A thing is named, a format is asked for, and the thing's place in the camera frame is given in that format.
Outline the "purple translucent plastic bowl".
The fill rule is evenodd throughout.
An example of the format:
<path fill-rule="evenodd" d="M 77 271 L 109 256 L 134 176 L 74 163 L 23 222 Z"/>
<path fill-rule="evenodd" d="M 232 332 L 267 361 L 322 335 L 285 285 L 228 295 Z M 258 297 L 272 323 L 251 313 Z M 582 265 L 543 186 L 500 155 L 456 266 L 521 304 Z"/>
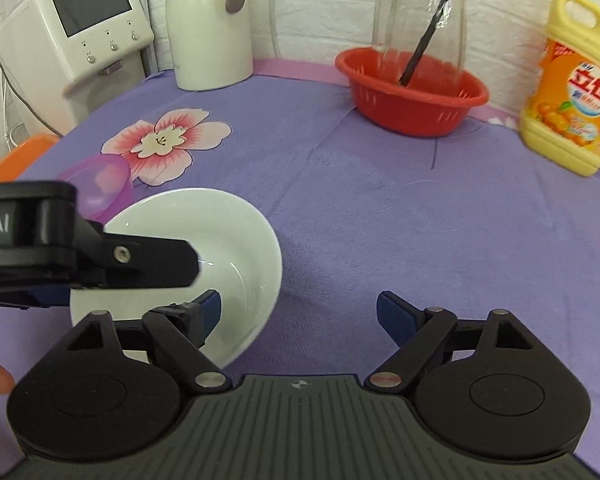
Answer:
<path fill-rule="evenodd" d="M 91 221 L 106 224 L 134 203 L 129 163 L 119 155 L 98 154 L 58 174 L 78 190 L 78 211 Z"/>

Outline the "white ceramic patterned bowl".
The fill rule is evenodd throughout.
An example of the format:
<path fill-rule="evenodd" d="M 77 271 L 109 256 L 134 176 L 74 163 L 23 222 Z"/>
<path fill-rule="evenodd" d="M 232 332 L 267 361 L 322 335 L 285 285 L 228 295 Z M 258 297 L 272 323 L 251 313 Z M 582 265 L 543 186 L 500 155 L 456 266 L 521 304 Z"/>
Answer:
<path fill-rule="evenodd" d="M 280 291 L 283 259 L 265 216 L 242 198 L 213 188 L 180 188 L 140 200 L 105 226 L 114 234 L 187 240 L 200 273 L 185 288 L 74 290 L 71 323 L 93 310 L 134 320 L 151 308 L 190 301 L 208 289 L 221 296 L 221 315 L 202 353 L 215 365 L 234 362 L 262 332 Z"/>

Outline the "orange plastic stool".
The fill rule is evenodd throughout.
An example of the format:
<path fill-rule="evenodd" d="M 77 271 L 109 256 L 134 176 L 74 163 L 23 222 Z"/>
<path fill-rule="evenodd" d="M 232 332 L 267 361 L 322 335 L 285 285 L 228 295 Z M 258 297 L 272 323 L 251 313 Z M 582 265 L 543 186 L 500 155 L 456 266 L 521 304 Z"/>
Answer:
<path fill-rule="evenodd" d="M 0 160 L 0 183 L 15 181 L 58 142 L 51 133 L 30 136 Z"/>

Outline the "purple floral tablecloth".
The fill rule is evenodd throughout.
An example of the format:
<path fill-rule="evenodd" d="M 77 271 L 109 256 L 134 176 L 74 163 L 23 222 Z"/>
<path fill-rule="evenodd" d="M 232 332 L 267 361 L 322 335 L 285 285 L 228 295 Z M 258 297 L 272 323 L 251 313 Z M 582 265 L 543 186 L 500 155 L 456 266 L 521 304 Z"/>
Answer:
<path fill-rule="evenodd" d="M 588 389 L 579 454 L 600 470 L 600 174 L 570 174 L 472 119 L 437 141 L 388 133 L 333 84 L 254 77 L 193 93 L 171 73 L 96 112 L 35 172 L 185 107 L 232 132 L 195 154 L 181 185 L 249 200 L 283 252 L 278 305 L 234 373 L 369 372 L 393 349 L 375 318 L 385 289 L 463 318 L 507 308 Z"/>

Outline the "white water dispenser appliance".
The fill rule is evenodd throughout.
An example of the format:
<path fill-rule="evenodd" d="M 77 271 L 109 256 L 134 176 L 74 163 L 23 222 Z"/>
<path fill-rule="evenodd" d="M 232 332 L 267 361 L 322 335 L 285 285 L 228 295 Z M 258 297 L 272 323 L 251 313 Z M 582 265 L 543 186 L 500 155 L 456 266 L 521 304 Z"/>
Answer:
<path fill-rule="evenodd" d="M 157 69 L 140 0 L 22 0 L 0 26 L 0 70 L 27 132 L 65 136 Z"/>

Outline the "red plastic colander basket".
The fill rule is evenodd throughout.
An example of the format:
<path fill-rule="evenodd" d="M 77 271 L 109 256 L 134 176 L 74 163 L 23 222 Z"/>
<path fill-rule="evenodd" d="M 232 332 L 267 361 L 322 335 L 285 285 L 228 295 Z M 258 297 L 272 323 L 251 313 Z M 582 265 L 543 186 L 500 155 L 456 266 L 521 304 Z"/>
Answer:
<path fill-rule="evenodd" d="M 447 136 L 473 108 L 489 101 L 484 83 L 467 70 L 460 74 L 460 88 L 454 96 L 441 93 L 430 77 L 444 73 L 443 63 L 431 56 L 422 59 L 428 77 L 420 78 L 414 87 L 381 80 L 379 62 L 380 53 L 371 47 L 344 50 L 335 58 L 336 69 L 347 78 L 358 112 L 402 136 Z"/>

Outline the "yellow dish soap bottle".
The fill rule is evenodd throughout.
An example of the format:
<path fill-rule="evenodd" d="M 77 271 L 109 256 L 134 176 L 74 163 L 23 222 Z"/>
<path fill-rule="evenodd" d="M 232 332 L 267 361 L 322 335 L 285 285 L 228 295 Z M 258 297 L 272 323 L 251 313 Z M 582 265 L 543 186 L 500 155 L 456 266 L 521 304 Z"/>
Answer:
<path fill-rule="evenodd" d="M 527 148 L 581 177 L 600 169 L 600 6 L 552 0 L 540 79 L 521 112 Z"/>

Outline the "white thermos jug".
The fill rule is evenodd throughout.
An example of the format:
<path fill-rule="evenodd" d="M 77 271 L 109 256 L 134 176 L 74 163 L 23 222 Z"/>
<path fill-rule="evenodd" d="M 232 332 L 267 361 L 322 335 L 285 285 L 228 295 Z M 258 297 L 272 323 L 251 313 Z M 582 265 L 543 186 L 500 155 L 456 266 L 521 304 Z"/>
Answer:
<path fill-rule="evenodd" d="M 253 74 L 247 0 L 166 0 L 166 29 L 178 88 L 222 89 Z"/>

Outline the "clear glass pitcher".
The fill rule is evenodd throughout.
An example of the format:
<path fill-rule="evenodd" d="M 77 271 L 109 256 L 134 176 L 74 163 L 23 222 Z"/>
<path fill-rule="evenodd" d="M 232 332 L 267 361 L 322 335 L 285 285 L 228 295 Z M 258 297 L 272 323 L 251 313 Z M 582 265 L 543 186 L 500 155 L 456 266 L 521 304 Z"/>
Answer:
<path fill-rule="evenodd" d="M 377 77 L 456 96 L 466 51 L 466 0 L 375 0 Z"/>

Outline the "black stirring stick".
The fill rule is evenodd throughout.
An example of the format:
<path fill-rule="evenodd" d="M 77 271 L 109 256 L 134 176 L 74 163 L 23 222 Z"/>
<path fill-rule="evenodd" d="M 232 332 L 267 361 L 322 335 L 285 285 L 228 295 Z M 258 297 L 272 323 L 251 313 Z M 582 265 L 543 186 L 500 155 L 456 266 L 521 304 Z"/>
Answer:
<path fill-rule="evenodd" d="M 400 84 L 414 87 L 426 70 L 428 55 L 443 63 L 444 73 L 431 76 L 441 93 L 453 94 L 460 85 L 466 52 L 466 0 L 403 0 L 404 23 L 399 49 L 408 54 L 400 69 Z"/>

